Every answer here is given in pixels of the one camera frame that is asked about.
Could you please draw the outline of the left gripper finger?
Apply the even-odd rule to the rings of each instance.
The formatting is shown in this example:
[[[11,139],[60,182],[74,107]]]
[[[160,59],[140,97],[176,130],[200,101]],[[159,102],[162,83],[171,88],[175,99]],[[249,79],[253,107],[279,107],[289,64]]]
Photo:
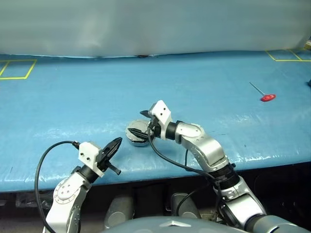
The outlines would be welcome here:
[[[114,171],[117,175],[121,174],[121,170],[112,165],[109,161],[105,162],[105,168]]]
[[[102,149],[102,160],[110,160],[115,155],[115,153],[118,151],[121,143],[122,143],[121,137],[117,137],[111,142],[109,142]]]

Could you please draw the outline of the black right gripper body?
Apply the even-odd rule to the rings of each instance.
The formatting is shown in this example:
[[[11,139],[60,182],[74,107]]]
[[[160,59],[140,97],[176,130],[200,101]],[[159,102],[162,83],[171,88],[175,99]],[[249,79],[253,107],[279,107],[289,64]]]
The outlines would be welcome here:
[[[154,139],[161,137],[161,126],[159,120],[152,116],[147,127],[147,139]]]

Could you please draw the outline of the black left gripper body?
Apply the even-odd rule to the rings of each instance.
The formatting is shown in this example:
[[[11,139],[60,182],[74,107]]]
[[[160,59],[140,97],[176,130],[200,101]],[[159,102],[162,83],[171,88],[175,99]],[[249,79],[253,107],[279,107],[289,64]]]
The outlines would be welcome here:
[[[99,151],[99,155],[97,157],[97,168],[99,170],[106,170],[107,164],[110,162],[110,159],[114,155],[114,150],[112,148],[104,148]]]

